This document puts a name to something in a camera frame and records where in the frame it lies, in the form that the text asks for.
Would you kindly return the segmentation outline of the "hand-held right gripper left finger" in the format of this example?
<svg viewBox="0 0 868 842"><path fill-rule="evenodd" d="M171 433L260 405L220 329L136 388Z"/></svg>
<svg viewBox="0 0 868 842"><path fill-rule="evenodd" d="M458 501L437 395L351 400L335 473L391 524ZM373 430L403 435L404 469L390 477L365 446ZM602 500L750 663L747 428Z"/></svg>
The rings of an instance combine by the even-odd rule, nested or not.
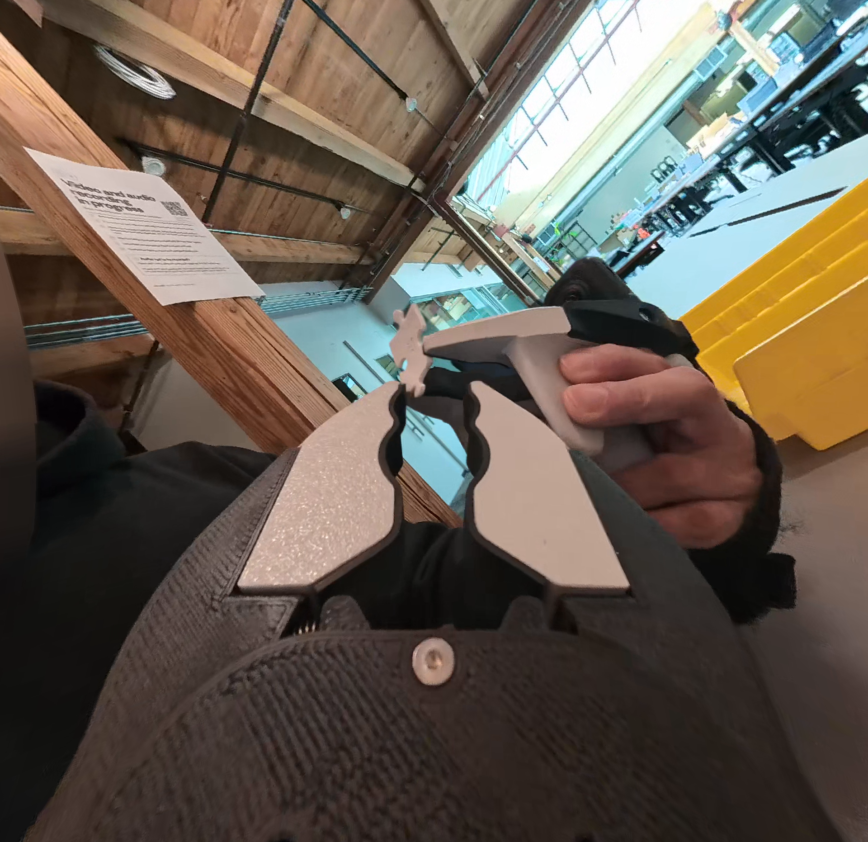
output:
<svg viewBox="0 0 868 842"><path fill-rule="evenodd" d="M395 540L406 388L386 383L298 448L237 582L243 595L314 595Z"/></svg>

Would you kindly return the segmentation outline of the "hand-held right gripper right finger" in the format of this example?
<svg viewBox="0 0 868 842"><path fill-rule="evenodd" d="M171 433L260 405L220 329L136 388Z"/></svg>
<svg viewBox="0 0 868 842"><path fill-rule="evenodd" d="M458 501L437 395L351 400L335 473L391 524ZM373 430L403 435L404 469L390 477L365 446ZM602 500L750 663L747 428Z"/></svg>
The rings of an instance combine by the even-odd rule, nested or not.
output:
<svg viewBox="0 0 868 842"><path fill-rule="evenodd" d="M482 382L464 398L464 526L479 546L543 587L552 615L568 596L626 597L631 587L567 445Z"/></svg>

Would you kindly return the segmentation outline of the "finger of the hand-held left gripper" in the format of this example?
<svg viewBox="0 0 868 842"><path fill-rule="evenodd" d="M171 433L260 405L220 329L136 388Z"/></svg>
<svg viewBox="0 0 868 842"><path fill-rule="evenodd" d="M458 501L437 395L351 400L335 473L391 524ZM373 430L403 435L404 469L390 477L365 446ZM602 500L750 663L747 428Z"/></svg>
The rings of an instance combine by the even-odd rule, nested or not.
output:
<svg viewBox="0 0 868 842"><path fill-rule="evenodd" d="M482 382L493 391L533 415L541 415L518 373L497 362L451 362L449 368L432 365L426 374L426 395L462 400L472 382Z"/></svg>
<svg viewBox="0 0 868 842"><path fill-rule="evenodd" d="M540 337L563 352L575 348L570 321L561 307L528 308L497 317L481 318L423 337L428 357L469 363L506 364L505 349L515 338Z"/></svg>

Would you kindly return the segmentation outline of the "cream smiling puzzle piece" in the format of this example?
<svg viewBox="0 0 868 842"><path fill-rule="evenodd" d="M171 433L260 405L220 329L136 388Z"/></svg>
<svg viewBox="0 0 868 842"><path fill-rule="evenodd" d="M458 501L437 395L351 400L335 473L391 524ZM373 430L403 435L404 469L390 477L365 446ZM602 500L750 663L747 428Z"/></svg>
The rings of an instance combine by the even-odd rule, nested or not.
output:
<svg viewBox="0 0 868 842"><path fill-rule="evenodd" d="M405 386L409 397L420 398L425 393L425 377L432 364L432 357L425 354L423 347L425 318L418 305L411 304L406 312L396 310L393 322L396 334L390 342L390 350L398 372L397 380Z"/></svg>

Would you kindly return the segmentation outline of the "yellow plastic bin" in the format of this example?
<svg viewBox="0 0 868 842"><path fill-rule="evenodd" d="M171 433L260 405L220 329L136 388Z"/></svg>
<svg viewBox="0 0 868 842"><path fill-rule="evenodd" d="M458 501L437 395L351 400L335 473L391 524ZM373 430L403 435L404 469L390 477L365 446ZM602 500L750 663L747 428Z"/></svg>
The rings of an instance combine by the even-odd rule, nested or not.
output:
<svg viewBox="0 0 868 842"><path fill-rule="evenodd" d="M866 228L864 180L682 318L718 388L777 441L866 431Z"/></svg>

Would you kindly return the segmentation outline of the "person's left hand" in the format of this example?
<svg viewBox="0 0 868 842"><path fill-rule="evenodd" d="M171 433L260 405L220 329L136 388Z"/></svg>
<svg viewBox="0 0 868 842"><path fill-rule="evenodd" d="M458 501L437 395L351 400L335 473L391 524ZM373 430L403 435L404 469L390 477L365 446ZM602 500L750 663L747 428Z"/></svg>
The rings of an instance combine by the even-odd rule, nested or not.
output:
<svg viewBox="0 0 868 842"><path fill-rule="evenodd" d="M560 358L562 401L578 425L648 430L654 455L610 473L684 549L712 549L741 528L759 497L754 436L693 367L618 345Z"/></svg>

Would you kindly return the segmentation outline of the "wooden beam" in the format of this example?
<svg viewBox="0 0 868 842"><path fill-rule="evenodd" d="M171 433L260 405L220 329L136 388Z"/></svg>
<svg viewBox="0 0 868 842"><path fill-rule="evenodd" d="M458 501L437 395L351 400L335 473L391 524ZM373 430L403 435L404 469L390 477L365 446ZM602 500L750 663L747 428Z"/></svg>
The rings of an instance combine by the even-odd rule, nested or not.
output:
<svg viewBox="0 0 868 842"><path fill-rule="evenodd" d="M2 180L139 319L256 446L301 445L348 400L252 298L162 306L26 152L125 165L4 36Z"/></svg>

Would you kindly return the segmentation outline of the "person's black hoodie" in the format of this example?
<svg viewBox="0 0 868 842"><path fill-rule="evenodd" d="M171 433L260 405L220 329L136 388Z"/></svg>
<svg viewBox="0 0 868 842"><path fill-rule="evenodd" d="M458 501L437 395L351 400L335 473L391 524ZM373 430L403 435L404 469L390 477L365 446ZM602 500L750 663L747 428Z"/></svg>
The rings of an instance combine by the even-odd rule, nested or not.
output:
<svg viewBox="0 0 868 842"><path fill-rule="evenodd" d="M129 456L91 397L34 384L36 522L2 570L1 839L20 840L66 772L117 653L187 548L274 462L184 443ZM396 543L321 593L375 629L496 629L542 586L461 530L406 522Z"/></svg>

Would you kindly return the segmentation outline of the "white paper notice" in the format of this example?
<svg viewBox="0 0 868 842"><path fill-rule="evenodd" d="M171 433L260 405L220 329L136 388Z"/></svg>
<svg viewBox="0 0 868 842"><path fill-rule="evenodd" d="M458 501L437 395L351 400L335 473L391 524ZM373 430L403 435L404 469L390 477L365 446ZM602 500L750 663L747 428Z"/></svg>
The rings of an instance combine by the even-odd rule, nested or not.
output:
<svg viewBox="0 0 868 842"><path fill-rule="evenodd" d="M264 297L164 179L26 152L160 305Z"/></svg>

